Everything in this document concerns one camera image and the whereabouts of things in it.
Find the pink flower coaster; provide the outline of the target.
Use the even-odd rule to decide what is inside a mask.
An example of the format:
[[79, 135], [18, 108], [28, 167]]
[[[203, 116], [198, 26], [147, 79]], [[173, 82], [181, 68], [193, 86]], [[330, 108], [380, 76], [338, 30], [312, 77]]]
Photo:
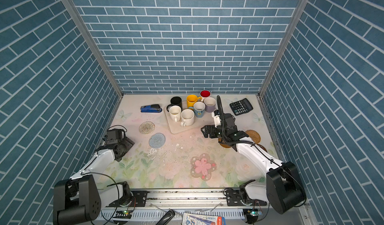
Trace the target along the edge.
[[203, 181], [209, 181], [212, 178], [212, 172], [217, 170], [217, 164], [206, 153], [198, 157], [192, 157], [190, 164], [192, 166], [191, 176], [200, 178]]

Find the grey blue woven coaster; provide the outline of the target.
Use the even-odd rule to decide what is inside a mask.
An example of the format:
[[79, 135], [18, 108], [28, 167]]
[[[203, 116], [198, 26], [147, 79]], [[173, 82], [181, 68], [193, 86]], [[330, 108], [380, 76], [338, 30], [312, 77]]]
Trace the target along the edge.
[[149, 139], [149, 146], [152, 149], [159, 149], [166, 143], [166, 137], [162, 133], [156, 133]]

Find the cork woven coaster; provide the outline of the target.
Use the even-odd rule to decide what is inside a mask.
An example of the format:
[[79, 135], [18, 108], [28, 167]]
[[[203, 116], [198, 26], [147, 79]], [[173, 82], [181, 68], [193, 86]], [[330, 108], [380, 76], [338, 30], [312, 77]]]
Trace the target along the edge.
[[261, 136], [258, 132], [254, 130], [247, 130], [246, 134], [253, 140], [255, 144], [259, 144], [261, 142]]

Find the brown round coaster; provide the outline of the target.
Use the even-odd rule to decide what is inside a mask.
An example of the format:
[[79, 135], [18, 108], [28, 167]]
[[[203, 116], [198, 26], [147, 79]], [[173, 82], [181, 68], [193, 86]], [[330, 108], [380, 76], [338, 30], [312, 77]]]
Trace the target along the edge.
[[[222, 141], [221, 138], [218, 138], [218, 142], [219, 142], [219, 144], [220, 144], [223, 148], [232, 148], [232, 146], [225, 144], [225, 143]], [[267, 149], [266, 149], [264, 146], [262, 146], [262, 145], [260, 145], [260, 144], [258, 144], [258, 146], [259, 146], [262, 150], [264, 150], [265, 152], [267, 152]]]

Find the white zigzag woven coaster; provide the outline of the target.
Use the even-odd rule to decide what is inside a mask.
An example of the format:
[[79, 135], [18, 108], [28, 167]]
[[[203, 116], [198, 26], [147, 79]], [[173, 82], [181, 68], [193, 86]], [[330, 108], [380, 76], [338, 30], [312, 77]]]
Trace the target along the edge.
[[155, 127], [153, 122], [147, 121], [139, 126], [139, 132], [144, 135], [151, 134], [155, 130]]

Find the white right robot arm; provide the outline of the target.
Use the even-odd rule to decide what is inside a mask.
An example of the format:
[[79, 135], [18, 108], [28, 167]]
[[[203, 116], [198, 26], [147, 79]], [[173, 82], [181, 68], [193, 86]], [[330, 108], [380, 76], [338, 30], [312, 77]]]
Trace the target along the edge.
[[231, 114], [212, 112], [214, 125], [202, 128], [205, 138], [220, 139], [220, 144], [234, 149], [265, 173], [266, 184], [255, 180], [240, 185], [240, 196], [244, 204], [256, 201], [269, 203], [279, 214], [307, 201], [307, 195], [297, 167], [292, 162], [282, 162], [264, 151], [244, 131], [239, 131]]

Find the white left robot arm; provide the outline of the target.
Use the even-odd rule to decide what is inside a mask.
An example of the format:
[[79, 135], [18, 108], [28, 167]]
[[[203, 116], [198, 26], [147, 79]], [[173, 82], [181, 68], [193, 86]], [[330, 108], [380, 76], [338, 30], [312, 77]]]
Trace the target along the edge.
[[110, 204], [129, 206], [134, 195], [127, 182], [116, 182], [105, 189], [98, 189], [100, 177], [111, 179], [105, 174], [113, 162], [119, 162], [135, 144], [126, 136], [123, 126], [112, 126], [103, 137], [102, 144], [95, 149], [91, 160], [67, 180], [61, 180], [54, 187], [53, 223], [55, 225], [76, 225], [95, 220], [101, 210]]

